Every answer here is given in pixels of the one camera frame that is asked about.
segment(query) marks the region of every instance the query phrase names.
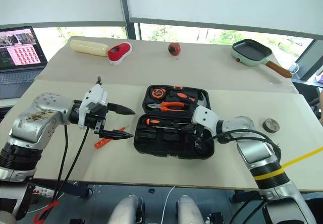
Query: laptop keyboard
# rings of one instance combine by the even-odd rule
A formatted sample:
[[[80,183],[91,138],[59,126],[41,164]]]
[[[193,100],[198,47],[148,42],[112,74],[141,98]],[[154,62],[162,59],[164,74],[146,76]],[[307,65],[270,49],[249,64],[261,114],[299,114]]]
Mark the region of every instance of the laptop keyboard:
[[[32,82],[40,72],[41,70],[0,74],[0,84]]]

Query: white roller blind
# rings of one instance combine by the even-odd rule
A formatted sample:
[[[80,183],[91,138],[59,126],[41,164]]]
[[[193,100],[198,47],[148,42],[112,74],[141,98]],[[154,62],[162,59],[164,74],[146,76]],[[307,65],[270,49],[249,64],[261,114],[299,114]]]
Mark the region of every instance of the white roller blind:
[[[121,0],[0,0],[0,24],[124,21]]]
[[[127,0],[137,18],[269,28],[323,35],[323,0]]]

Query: yellow stripe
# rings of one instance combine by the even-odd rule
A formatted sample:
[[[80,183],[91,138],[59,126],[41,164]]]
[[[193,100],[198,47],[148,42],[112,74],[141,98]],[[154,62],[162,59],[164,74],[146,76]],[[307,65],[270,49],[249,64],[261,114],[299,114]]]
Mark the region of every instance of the yellow stripe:
[[[296,159],[294,159],[294,160],[291,160],[291,161],[289,161],[289,162],[287,162],[287,163],[283,164],[283,165],[282,165],[282,167],[290,166],[290,165],[292,165],[292,164],[294,164],[294,163],[296,163],[296,162],[299,162],[299,161],[301,161],[301,160],[303,160],[303,159],[306,159],[306,158],[308,158],[308,157],[311,157],[311,156],[313,156],[314,154],[317,154],[317,153],[319,153],[319,152],[321,152],[321,151],[323,151],[323,147],[320,147],[319,149],[317,149],[317,150],[315,150],[315,151],[313,151],[313,152],[309,152],[308,154],[305,154],[305,155],[300,156],[300,157],[298,157],[298,158],[296,158]]]
[[[268,174],[264,174],[264,175],[258,175],[258,176],[254,176],[254,180],[265,180],[265,179],[268,179],[268,178],[271,178],[271,177],[274,177],[276,175],[280,175],[284,172],[284,169],[281,168],[279,170],[275,170],[271,173],[268,173]]]

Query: orange pliers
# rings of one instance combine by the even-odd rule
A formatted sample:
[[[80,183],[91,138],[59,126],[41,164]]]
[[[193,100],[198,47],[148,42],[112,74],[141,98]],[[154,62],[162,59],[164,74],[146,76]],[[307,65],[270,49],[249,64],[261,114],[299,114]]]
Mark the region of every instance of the orange pliers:
[[[159,108],[160,111],[184,111],[183,109],[170,109],[169,106],[179,106],[184,107],[185,104],[182,102],[165,102],[163,101],[160,104],[148,104],[150,108]]]

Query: laptop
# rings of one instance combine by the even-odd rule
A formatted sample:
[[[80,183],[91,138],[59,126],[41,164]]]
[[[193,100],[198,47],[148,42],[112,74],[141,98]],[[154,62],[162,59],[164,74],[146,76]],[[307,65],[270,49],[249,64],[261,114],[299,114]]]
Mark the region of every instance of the laptop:
[[[46,64],[31,26],[0,29],[0,99],[20,98]]]

